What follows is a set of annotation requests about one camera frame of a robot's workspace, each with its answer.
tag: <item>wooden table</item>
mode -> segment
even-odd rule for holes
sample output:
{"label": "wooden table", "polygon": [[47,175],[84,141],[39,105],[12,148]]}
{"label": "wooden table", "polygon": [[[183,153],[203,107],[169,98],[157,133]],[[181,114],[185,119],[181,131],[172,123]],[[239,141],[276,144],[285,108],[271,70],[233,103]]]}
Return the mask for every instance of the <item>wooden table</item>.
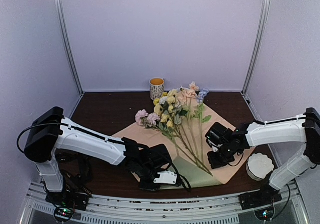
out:
{"label": "wooden table", "polygon": [[[254,118],[242,95],[236,92],[210,92],[205,103],[232,125],[252,121]],[[138,110],[153,111],[149,92],[104,92],[85,93],[72,120],[80,125],[103,134],[113,135],[134,123]],[[267,145],[259,146],[255,152],[262,152],[271,159]],[[127,198],[190,198],[217,196],[259,189],[261,182],[252,180],[243,165],[239,172],[225,185],[148,192],[138,189],[138,182],[131,173],[102,160],[91,159],[94,180],[87,184],[94,194]],[[71,173],[78,173],[76,161],[60,165]]]}

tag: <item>white bowl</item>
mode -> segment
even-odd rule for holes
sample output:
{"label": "white bowl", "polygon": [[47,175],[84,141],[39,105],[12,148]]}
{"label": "white bowl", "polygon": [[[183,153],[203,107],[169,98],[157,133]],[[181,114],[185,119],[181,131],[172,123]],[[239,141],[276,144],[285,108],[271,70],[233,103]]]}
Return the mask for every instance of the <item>white bowl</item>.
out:
{"label": "white bowl", "polygon": [[262,153],[256,153],[249,157],[246,164],[248,175],[256,181],[262,181],[275,169],[272,160]]}

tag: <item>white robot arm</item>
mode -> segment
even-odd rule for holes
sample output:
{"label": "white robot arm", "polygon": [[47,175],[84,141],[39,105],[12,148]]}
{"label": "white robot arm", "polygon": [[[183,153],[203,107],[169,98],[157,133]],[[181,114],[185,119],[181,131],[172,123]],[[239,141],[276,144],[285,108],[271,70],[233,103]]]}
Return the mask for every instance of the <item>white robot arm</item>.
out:
{"label": "white robot arm", "polygon": [[[46,183],[47,200],[52,203],[63,205],[68,202],[72,206],[75,198],[78,198],[70,196],[65,190],[66,182],[56,160],[57,149],[76,151],[112,165],[124,166],[140,177],[140,189],[155,191],[161,184],[183,185],[186,188],[182,180],[184,177],[178,173],[164,144],[148,147],[125,137],[98,133],[64,117],[60,107],[53,107],[34,121],[31,127],[20,134],[17,144],[27,130],[30,133],[23,152],[36,164]],[[168,164],[172,165],[175,172],[163,169]]]}
{"label": "white robot arm", "polygon": [[291,180],[320,164],[319,125],[320,115],[314,108],[307,108],[305,114],[289,119],[245,123],[235,131],[216,122],[206,134],[207,143],[217,147],[217,151],[208,153],[209,162],[212,168],[219,168],[234,161],[234,154],[242,153],[246,148],[270,143],[303,143],[294,156],[268,175],[268,182],[256,195],[240,196],[243,209],[271,203],[271,198]]}

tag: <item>patterned cup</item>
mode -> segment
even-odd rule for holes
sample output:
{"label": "patterned cup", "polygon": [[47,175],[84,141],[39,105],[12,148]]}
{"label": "patterned cup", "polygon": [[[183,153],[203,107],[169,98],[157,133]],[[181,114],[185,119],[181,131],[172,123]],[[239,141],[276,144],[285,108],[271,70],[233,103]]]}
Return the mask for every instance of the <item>patterned cup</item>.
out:
{"label": "patterned cup", "polygon": [[150,98],[155,100],[161,98],[162,93],[165,91],[165,80],[162,78],[153,78],[150,80]]}

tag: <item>purple wall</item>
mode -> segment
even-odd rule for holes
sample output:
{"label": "purple wall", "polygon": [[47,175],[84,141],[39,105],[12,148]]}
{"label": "purple wall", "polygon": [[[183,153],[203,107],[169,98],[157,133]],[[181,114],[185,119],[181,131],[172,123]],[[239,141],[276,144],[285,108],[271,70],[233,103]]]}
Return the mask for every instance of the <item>purple wall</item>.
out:
{"label": "purple wall", "polygon": [[62,0],[86,91],[166,88],[195,80],[241,90],[262,0]]}
{"label": "purple wall", "polygon": [[66,59],[54,0],[0,0],[1,223],[17,222],[39,179],[15,145],[18,134],[54,105],[69,115],[79,98]]}
{"label": "purple wall", "polygon": [[[270,14],[248,95],[264,120],[320,111],[320,0],[271,0]],[[301,144],[274,145],[286,162]],[[320,169],[298,178],[312,223],[320,219]]]}

